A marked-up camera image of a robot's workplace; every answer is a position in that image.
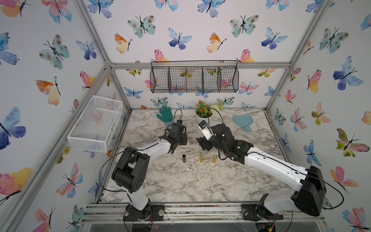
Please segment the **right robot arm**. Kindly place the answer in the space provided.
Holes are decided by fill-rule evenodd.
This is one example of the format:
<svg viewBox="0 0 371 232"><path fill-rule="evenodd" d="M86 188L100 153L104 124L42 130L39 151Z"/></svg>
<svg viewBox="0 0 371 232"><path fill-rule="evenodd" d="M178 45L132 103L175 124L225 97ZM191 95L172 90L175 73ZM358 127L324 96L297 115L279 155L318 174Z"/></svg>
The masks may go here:
<svg viewBox="0 0 371 232"><path fill-rule="evenodd" d="M320 216L327 189L319 168L304 168L277 159L247 141L235 139L224 123L209 127L203 120L198 128L203 137L197 141L203 150L215 148L226 159L258 168L290 186L288 191L266 193L255 206L243 209L245 220L283 219L284 211L294 210Z"/></svg>

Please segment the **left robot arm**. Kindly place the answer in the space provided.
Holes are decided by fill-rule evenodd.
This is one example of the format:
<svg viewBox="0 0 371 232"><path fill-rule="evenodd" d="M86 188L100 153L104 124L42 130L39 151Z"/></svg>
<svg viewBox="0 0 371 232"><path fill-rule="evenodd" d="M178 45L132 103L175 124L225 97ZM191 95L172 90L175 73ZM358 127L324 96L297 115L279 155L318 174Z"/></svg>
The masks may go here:
<svg viewBox="0 0 371 232"><path fill-rule="evenodd" d="M124 219L148 220L151 216L150 199L142 187L150 162L163 154L174 153L187 144L186 126L182 120L173 123L159 139L143 148L126 148L111 174L111 179L122 187L130 200Z"/></svg>

